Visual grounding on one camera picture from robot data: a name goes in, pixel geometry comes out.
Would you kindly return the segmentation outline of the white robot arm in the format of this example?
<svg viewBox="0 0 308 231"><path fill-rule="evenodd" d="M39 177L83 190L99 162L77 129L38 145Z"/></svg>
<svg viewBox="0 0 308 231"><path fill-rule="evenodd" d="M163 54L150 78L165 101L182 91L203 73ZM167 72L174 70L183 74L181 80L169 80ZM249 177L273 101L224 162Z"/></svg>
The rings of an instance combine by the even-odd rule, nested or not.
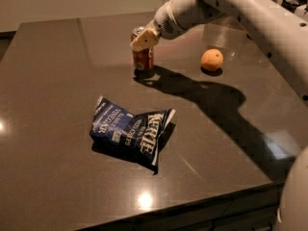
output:
<svg viewBox="0 0 308 231"><path fill-rule="evenodd" d="M160 39L176 39L222 15L238 20L297 96L307 101L307 22L271 0L169 0L131 42L136 51ZM302 150L288 172L274 231L307 231L308 153Z"/></svg>

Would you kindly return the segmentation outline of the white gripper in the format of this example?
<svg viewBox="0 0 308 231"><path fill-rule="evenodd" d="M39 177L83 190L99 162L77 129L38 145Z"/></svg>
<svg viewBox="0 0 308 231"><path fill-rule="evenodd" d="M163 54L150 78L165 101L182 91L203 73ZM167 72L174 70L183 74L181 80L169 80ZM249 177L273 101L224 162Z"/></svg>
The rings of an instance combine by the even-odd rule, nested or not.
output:
<svg viewBox="0 0 308 231"><path fill-rule="evenodd" d="M203 0L169 0L153 18L154 29L141 28L130 43L135 52L150 49L158 44L159 38L176 39L191 28L210 23L222 17L222 12Z"/></svg>

